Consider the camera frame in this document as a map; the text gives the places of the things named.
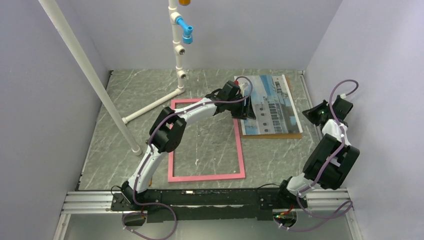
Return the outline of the pink photo frame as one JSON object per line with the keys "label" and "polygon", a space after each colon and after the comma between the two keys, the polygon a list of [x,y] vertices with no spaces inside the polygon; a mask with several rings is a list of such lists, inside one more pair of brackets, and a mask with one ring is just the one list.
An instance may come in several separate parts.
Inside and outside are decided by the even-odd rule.
{"label": "pink photo frame", "polygon": [[195,175],[195,176],[174,176],[175,152],[173,151],[168,154],[167,181],[169,183],[183,183],[183,182],[244,179],[246,177],[246,172],[245,172],[245,164],[244,164],[244,158],[243,158],[243,152],[242,152],[240,129],[239,129],[239,124],[237,119],[233,119],[233,127],[234,127],[234,133],[235,133],[235,143],[236,143],[236,150],[237,150],[239,173]]}

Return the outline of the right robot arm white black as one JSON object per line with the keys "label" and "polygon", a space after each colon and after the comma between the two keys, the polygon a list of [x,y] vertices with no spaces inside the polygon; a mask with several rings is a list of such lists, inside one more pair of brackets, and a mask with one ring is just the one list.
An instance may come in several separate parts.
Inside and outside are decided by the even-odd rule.
{"label": "right robot arm white black", "polygon": [[289,207],[297,198],[303,198],[314,189],[336,190],[344,182],[360,154],[347,137],[345,118],[353,106],[345,97],[337,95],[332,104],[324,100],[302,112],[313,125],[319,127],[322,138],[301,174],[281,183],[275,194],[280,207]]}

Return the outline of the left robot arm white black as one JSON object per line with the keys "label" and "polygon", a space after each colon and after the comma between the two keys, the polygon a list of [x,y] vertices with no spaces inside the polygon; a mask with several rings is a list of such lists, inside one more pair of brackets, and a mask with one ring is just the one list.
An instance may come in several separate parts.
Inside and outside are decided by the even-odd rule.
{"label": "left robot arm white black", "polygon": [[217,114],[229,111],[232,118],[255,119],[251,107],[254,85],[245,78],[247,87],[237,80],[229,80],[222,88],[207,94],[201,100],[178,109],[165,107],[149,131],[147,149],[132,176],[120,187],[124,204],[131,210],[144,203],[144,192],[166,154],[173,152],[181,143],[186,127]]}

